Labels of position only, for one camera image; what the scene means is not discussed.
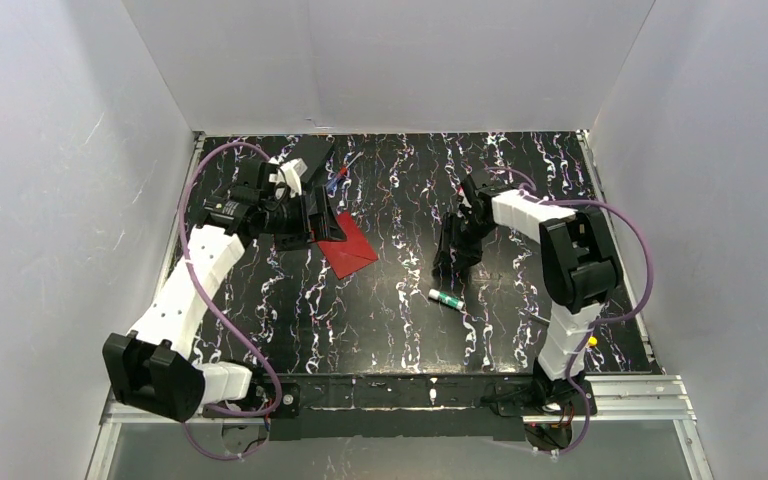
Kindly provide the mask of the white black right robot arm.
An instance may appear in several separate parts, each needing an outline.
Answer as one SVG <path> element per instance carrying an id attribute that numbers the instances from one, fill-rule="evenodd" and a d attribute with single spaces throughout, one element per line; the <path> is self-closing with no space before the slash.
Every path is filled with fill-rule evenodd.
<path id="1" fill-rule="evenodd" d="M 478 264 L 484 238 L 498 227 L 537 242 L 552 300 L 547 339 L 532 373 L 532 396 L 544 403 L 580 388 L 586 343 L 623 281 L 605 208 L 592 200 L 540 200 L 467 176 L 457 189 L 456 212 L 443 219 L 433 262 L 437 277 L 459 275 Z"/>

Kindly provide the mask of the red paper envelope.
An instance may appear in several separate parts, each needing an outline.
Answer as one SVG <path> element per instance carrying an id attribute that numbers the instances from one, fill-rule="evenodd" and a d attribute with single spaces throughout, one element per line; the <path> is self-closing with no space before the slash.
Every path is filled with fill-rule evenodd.
<path id="1" fill-rule="evenodd" d="M 321 241 L 317 246 L 336 278 L 343 280 L 376 262 L 379 256 L 349 212 L 340 213 L 337 216 L 337 222 L 346 234 L 346 240 Z"/>

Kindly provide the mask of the green white glue stick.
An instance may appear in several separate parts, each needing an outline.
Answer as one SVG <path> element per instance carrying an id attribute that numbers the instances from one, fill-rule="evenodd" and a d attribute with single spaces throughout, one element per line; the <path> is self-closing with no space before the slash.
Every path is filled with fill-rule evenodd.
<path id="1" fill-rule="evenodd" d="M 465 302 L 462 299 L 437 289 L 430 289 L 427 296 L 430 300 L 457 311 L 463 311 L 465 308 Z"/>

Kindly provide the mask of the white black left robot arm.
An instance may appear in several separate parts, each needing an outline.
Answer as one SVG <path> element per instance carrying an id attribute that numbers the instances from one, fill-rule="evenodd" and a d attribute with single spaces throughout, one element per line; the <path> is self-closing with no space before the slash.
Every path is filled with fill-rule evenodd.
<path id="1" fill-rule="evenodd" d="M 189 358 L 208 301 L 250 244 L 261 234 L 278 250 L 346 239 L 325 186 L 309 181 L 301 158 L 245 161 L 237 182 L 207 198 L 193 223 L 160 293 L 127 333 L 110 334 L 102 347 L 117 401 L 178 422 L 206 404 L 247 396 L 250 368 Z"/>

